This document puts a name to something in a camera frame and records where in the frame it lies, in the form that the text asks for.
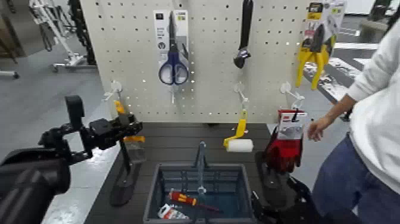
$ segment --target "pegboard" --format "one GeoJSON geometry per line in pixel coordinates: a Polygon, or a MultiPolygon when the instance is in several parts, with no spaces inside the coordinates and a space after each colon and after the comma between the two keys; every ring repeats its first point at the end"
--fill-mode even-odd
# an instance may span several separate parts
{"type": "MultiPolygon", "coordinates": [[[[129,111],[144,122],[237,122],[242,82],[249,98],[249,123],[274,123],[288,108],[282,83],[294,83],[297,52],[310,0],[254,1],[249,39],[252,57],[238,69],[242,0],[86,0],[82,8],[102,83],[123,85],[129,111]],[[189,14],[190,79],[171,103],[170,87],[158,78],[153,10],[189,14]]],[[[110,102],[111,111],[115,111],[110,102]]]]}

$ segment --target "pliers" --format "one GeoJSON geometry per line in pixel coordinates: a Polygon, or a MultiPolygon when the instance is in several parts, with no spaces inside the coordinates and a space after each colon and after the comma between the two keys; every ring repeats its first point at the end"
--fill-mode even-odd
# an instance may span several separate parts
{"type": "Polygon", "coordinates": [[[311,89],[312,90],[317,89],[318,81],[320,80],[322,70],[324,69],[324,60],[322,57],[324,34],[325,34],[324,25],[321,24],[318,26],[317,30],[314,33],[314,38],[312,39],[312,43],[310,45],[310,51],[306,52],[304,54],[304,57],[300,61],[299,68],[297,71],[297,80],[296,80],[297,87],[299,87],[301,84],[305,63],[307,61],[311,61],[312,57],[314,57],[314,61],[317,64],[317,72],[314,75],[314,78],[312,79],[311,89]]]}

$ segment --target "scissors packaging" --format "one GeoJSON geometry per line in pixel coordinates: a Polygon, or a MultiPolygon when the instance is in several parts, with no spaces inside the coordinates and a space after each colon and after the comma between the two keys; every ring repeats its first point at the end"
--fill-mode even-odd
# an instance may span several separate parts
{"type": "Polygon", "coordinates": [[[161,83],[180,85],[189,79],[187,10],[154,10],[154,27],[161,83]]]}

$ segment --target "blue-handled scissors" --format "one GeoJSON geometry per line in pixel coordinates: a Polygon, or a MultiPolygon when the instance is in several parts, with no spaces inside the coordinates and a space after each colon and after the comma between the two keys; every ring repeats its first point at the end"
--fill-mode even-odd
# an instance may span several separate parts
{"type": "Polygon", "coordinates": [[[170,14],[170,50],[168,60],[161,66],[158,76],[160,81],[167,85],[181,85],[189,78],[188,68],[179,60],[179,50],[175,41],[174,14],[170,14]]]}

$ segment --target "blue handle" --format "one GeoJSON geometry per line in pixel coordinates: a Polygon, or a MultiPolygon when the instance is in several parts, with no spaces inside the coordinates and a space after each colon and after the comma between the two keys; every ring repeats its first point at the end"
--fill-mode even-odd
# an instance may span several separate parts
{"type": "Polygon", "coordinates": [[[189,72],[186,66],[180,62],[179,52],[168,52],[168,60],[161,66],[158,76],[160,81],[167,85],[181,85],[187,81],[189,72]]]}

